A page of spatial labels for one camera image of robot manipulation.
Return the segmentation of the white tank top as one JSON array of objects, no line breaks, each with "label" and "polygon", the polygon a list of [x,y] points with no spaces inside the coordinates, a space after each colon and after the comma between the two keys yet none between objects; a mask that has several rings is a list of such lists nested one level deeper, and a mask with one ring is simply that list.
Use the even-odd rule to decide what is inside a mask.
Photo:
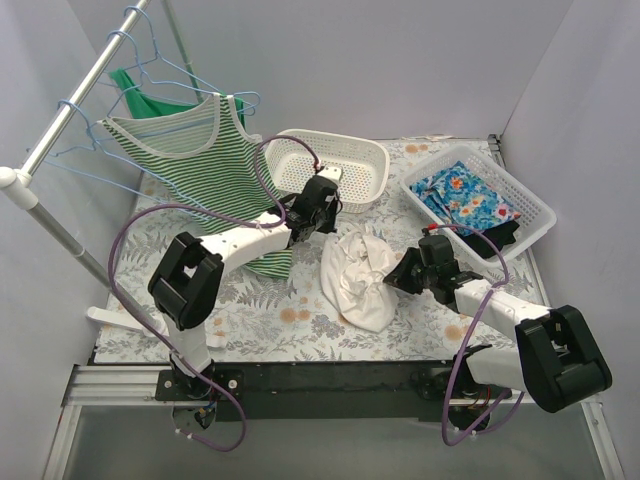
[{"label": "white tank top", "polygon": [[320,262],[322,292],[351,325],[373,333],[393,320],[399,302],[384,278],[397,265],[395,253],[366,228],[327,236]]}]

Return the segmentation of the light blue wire hanger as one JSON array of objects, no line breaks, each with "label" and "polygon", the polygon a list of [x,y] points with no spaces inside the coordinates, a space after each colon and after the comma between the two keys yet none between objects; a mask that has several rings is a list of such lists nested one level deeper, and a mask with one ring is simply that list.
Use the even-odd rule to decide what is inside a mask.
[{"label": "light blue wire hanger", "polygon": [[114,219],[151,206],[182,203],[159,179],[135,164],[101,126],[107,101],[99,98],[73,108],[73,118],[64,128],[33,174],[36,184],[60,196],[82,212],[94,209]]}]

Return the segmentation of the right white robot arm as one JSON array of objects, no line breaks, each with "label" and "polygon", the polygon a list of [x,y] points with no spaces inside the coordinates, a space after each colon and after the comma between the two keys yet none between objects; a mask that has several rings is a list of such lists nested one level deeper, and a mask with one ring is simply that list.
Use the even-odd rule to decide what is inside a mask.
[{"label": "right white robot arm", "polygon": [[524,392],[555,413],[612,386],[611,370],[577,308],[521,300],[462,270],[444,235],[420,239],[384,282],[409,294],[429,290],[438,303],[477,316],[514,342],[510,350],[477,345],[455,355],[449,379],[464,397],[498,386]]}]

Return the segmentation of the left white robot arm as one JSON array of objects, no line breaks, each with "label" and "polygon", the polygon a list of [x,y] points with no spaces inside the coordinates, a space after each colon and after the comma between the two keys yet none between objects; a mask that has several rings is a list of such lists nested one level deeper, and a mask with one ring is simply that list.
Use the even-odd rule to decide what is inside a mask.
[{"label": "left white robot arm", "polygon": [[327,167],[312,176],[299,194],[289,198],[285,222],[272,208],[255,227],[238,226],[196,238],[177,235],[151,277],[148,290],[162,314],[177,353],[170,355],[175,384],[193,400],[205,398],[213,386],[213,360],[206,343],[205,320],[211,314],[224,275],[270,253],[307,240],[313,233],[335,231],[342,171]]}]

